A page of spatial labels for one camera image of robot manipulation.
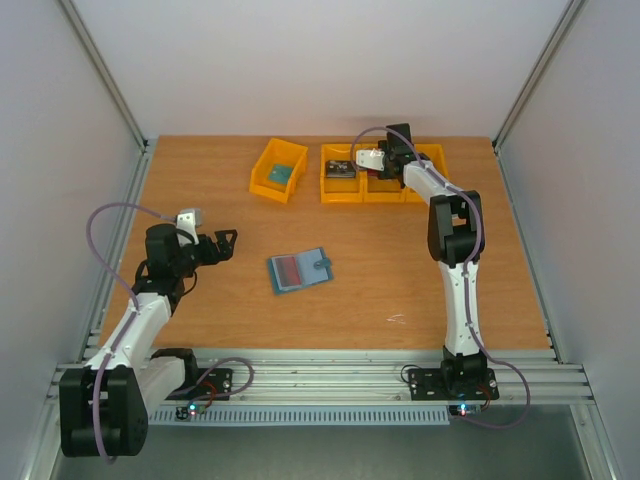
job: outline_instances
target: small electronic component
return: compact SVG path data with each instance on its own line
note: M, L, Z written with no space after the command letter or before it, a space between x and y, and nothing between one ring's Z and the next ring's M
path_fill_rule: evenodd
M355 178L356 169L348 160L329 160L327 178Z
M467 417L469 415L477 415L482 411L481 405L467 405L461 403L460 405L451 405L449 407L449 413L453 416Z

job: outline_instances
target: aluminum frame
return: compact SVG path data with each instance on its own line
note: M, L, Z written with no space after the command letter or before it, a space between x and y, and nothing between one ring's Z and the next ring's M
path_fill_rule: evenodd
M129 106L124 99L124 96L120 92L118 84L113 79L113 76L109 71L109 67L107 67L107 64L102 58L102 55L100 54L98 47L93 41L89 30L84 24L78 8L76 7L73 0L57 0L57 2L60 5L64 16L67 18L69 25L71 25L72 30L78 36L78 40L87 53L92 65L95 67L100 80L102 80L102 83L111 95L111 98L116 104L116 107L122 114L124 121L129 126L129 130L131 130L133 138L136 140L136 143L140 147L140 151L144 151L147 146L147 140L145 139L144 134L142 133L142 130L138 125L138 122L133 116L133 113L131 113L131 110L129 109Z

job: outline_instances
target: cable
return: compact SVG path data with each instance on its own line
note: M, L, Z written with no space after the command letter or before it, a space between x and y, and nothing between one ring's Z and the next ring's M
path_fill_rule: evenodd
M249 379L247 380L247 382L244 385L242 385L240 388L237 388L236 390L231 390L230 392L216 393L215 398L230 397L231 395L236 395L238 393L244 392L253 383L253 377L255 376L256 372L253 369L253 366L251 365L251 362L249 360L247 360L246 358L243 358L243 357L228 357L228 358L222 358L222 359L218 360L213 365L211 365L209 368L207 368L205 370L205 372L202 375L200 375L200 378L198 378L198 380L196 380L195 385L193 385L191 387L183 388L182 390L175 390L174 392L171 393L171 395L169 395L169 398L171 398L171 397L173 397L175 395L185 395L185 394L189 393L191 390L193 390L198 385L200 385L214 369L218 368L220 365L224 365L225 363L230 363L230 362L242 363L245 367L247 367L249 369Z
M396 137L398 137L407 147L409 147L409 149L411 150L411 153L413 153L413 155L416 157L416 160L418 161L418 164L423 167L425 169L425 171L431 175L431 177L438 182L438 184L440 184L440 186L442 186L443 188L445 188L446 190L449 190L450 192L452 192L453 194L459 196L460 198L462 198L462 200L464 200L467 205L469 205L469 208L471 209L471 212L473 213L473 217L476 221L476 242L473 246L473 250L471 251L471 253L469 254L469 256L465 259L464 263L462 264L462 275L464 278L464 309L465 309L465 314L467 317L467 327L469 328L469 332L471 332L471 336L473 337L473 341L476 343L476 345L478 345L478 348L480 349L480 351L484 354L485 357L487 357L487 360L489 360L491 363L495 364L495 365L503 365L505 367L510 368L511 370L513 370L519 377L520 380L522 380L522 385L524 386L524 390L526 392L526 396L527 396L527 401L524 407L524 411L520 414L520 417L518 417L516 420L514 420L511 423L508 423L506 425L493 425L490 423L485 423L485 422L481 422L479 420L474 420L471 419L469 417L458 417L462 420L465 420L469 423L473 423L474 425L479 425L481 427L485 427L485 428L489 428L492 430L506 430L508 428L513 428L513 427L517 427L518 425L520 425L522 422L524 422L524 420L527 418L527 415L529 414L529 410L531 409L531 390L529 388L529 383L527 382L527 379L524 378L524 374L520 371L520 369L518 367L516 367L515 365L509 363L509 362L505 362L504 360L496 360L494 359L491 354L489 354L489 352L487 351L487 349L485 348L485 346L483 345L483 343L480 341L480 338L478 338L478 335L475 332L475 329L473 328L473 318L471 316L471 294L470 294L470 286L469 286L469 263L473 261L473 259L475 258L475 256L478 254L478 252L480 251L480 245L482 243L482 221L481 221L481 217L480 217L480 212L478 211L478 207L476 207L475 203L473 203L471 201L471 199L469 198L469 196L464 193L464 191L462 191L462 189L452 185L451 183L449 183L449 181L444 178L442 176L442 174L440 172L438 172L436 169L434 168L430 168L422 158L420 158L420 154L418 153L418 151L416 150L416 147L407 139L405 138L404 135L396 132L395 130L392 130L389 127L371 127L371 128L367 128L366 130L364 130L363 132L361 132L351 143L351 153L349 158L351 159L351 161L353 161L353 150L355 148L355 145L358 143L358 141L367 133L369 132L374 132L374 131L385 131L385 132L389 132L392 135L395 135Z
M196 288L196 285L198 284L198 272L196 272L195 270L193 271L193 285L191 285L191 288L189 290L187 290L186 292L184 292L182 294L182 296L186 296L187 294L193 292L193 289Z
M208 385L209 388L211 388L211 393L209 394L209 401L207 402L207 404L204 406L204 409L206 410L207 408L209 408L211 406L211 404L213 403L213 399L216 398L216 393L218 393L218 390L216 390L216 387L214 387L211 383L209 382L202 382L202 385L204 385L205 387Z
M409 365L405 365L404 367L402 367L402 370L400 370L400 379L404 382L404 383L409 383L409 379L407 378L406 380L404 379L404 371L405 369L409 368L409 367L415 367L417 369L420 369L419 366L414 365L413 363L410 363Z
M478 390L484 393L484 396L487 397L487 400L484 402L484 405L480 409L484 412L487 408L489 408L489 405L491 405L491 394L489 393L489 390L487 390L483 385L478 385Z
M196 239L193 238L193 235L191 235L189 232L187 232L186 230L182 230L181 228L176 228L176 233L178 235L180 235L181 237L186 238L187 240L189 240L193 245L196 244Z
M100 457L102 457L102 459L109 465L113 464L116 461L117 457L109 456L109 454L107 453L104 447L104 442L102 440L102 427L100 426L100 386L102 385L102 377L104 376L104 372L107 368L107 365L109 364L109 361L113 356L113 353L111 352L113 352L118 348L118 345L120 344L125 334L131 327L133 320L136 318L140 310L140 303L138 302L136 294L133 292L133 290L124 280L124 278L118 275L118 273L113 268L111 268L111 266L102 258L102 256L98 252L98 249L93 243L93 237L91 234L91 227L93 226L93 221L95 220L95 218L98 216L100 212L103 212L104 210L108 210L110 208L115 208L115 207L135 208L136 210L140 210L141 212L147 213L149 215L160 218L162 220L175 222L175 217L162 215L146 207L136 205L135 203L127 203L127 202L112 202L112 203L107 203L105 205L102 205L101 207L98 207L97 209L95 209L87 219L85 235L87 239L87 245L89 246L89 250L91 250L91 253L93 254L93 256L98 260L98 263L100 263L100 265L104 267L104 269L116 280L116 282L118 282L126 290L134 307L134 309L131 311L131 314L129 315L129 318L127 318L123 327L120 329L120 331L118 332L118 335L116 336L116 338L113 340L113 343L109 347L110 352L106 353L104 358L102 359L102 363L98 368L98 371L96 373L96 379L93 385L93 395L92 395L93 405L91 410L91 416L93 419L93 433L95 436L98 453L100 454Z

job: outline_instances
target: metal bracket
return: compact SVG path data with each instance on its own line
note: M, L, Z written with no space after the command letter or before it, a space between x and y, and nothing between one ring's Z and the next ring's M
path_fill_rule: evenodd
M481 384L481 388L472 383L460 384L458 386L457 398L451 398L439 368L412 368L407 374L409 375L409 391L411 392L411 400L414 401L433 401L433 400L453 400L460 402L485 401L487 394L482 391L485 389L489 393L491 400L498 400L500 393L498 392L498 382L493 370L487 369L486 382Z

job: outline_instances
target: white wall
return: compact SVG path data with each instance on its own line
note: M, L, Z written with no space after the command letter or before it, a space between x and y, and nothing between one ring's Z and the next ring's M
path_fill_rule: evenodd
M504 161L550 316L640 478L640 3L591 0Z
M53 0L0 15L0 478L16 478L57 362L78 352L98 268L91 210L136 146ZM113 224L96 225L104 247Z
M76 4L150 137L493 137L566 0Z

